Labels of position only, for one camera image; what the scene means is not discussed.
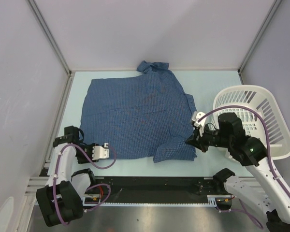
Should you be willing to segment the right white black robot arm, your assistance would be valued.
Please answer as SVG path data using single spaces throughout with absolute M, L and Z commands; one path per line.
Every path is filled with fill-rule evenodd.
M 270 158 L 269 146 L 246 134 L 241 119 L 234 112 L 218 116 L 218 129 L 211 130 L 203 112 L 194 112 L 193 134 L 188 145 L 206 152 L 209 146 L 225 148 L 260 184 L 264 194 L 251 188 L 231 170 L 224 168 L 214 175 L 213 188 L 219 194 L 228 192 L 256 213 L 267 218 L 271 232 L 290 232 L 290 188 L 278 175 Z

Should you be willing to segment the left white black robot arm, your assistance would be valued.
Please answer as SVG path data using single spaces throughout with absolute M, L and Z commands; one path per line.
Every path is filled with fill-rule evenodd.
M 73 160 L 77 155 L 83 132 L 75 126 L 64 129 L 64 135 L 53 142 L 55 167 L 43 188 L 36 191 L 36 200 L 48 227 L 68 225 L 83 216 L 82 198 L 96 190 L 97 181 L 89 169 L 72 172 Z

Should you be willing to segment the blue checkered long sleeve shirt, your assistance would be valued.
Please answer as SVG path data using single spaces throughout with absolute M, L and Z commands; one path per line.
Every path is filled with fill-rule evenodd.
M 118 159 L 152 157 L 193 161 L 190 118 L 196 111 L 164 62 L 143 61 L 135 77 L 93 79 L 82 107 L 80 129 L 86 144 L 109 143 Z

